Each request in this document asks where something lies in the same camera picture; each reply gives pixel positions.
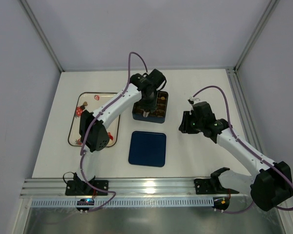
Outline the silver metal tongs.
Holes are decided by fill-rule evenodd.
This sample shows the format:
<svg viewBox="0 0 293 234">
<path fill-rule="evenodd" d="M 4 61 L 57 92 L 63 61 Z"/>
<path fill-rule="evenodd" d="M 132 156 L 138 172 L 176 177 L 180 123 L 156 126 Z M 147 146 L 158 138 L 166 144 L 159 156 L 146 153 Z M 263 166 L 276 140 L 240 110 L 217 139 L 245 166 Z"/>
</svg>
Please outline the silver metal tongs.
<svg viewBox="0 0 293 234">
<path fill-rule="evenodd" d="M 144 111 L 143 112 L 143 117 L 148 117 L 149 112 Z"/>
</svg>

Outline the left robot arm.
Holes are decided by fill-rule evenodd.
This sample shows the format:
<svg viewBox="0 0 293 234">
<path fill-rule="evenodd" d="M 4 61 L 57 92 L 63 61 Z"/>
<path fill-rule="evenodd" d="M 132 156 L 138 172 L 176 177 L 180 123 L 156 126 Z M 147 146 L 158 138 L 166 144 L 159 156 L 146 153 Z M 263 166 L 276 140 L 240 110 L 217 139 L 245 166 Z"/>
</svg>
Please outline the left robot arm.
<svg viewBox="0 0 293 234">
<path fill-rule="evenodd" d="M 143 117 L 157 111 L 158 93 L 166 83 L 166 77 L 157 69 L 149 74 L 137 73 L 128 76 L 125 87 L 106 104 L 93 112 L 84 111 L 79 126 L 82 141 L 81 159 L 84 159 L 87 150 L 92 153 L 105 148 L 109 141 L 107 128 L 130 105 L 137 105 L 138 109 L 143 111 Z"/>
</svg>

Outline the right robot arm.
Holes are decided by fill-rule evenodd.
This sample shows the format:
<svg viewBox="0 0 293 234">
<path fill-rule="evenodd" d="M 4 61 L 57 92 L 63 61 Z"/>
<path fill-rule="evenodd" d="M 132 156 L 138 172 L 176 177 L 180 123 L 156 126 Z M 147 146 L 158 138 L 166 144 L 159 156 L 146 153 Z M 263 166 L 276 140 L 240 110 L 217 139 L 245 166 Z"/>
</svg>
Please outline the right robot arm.
<svg viewBox="0 0 293 234">
<path fill-rule="evenodd" d="M 231 153 L 249 172 L 243 175 L 229 168 L 211 174 L 210 187 L 215 193 L 226 188 L 249 195 L 262 210 L 269 211 L 293 196 L 291 169 L 266 157 L 240 138 L 225 119 L 216 119 L 210 105 L 189 100 L 190 111 L 183 113 L 179 131 L 183 134 L 202 134 Z"/>
</svg>

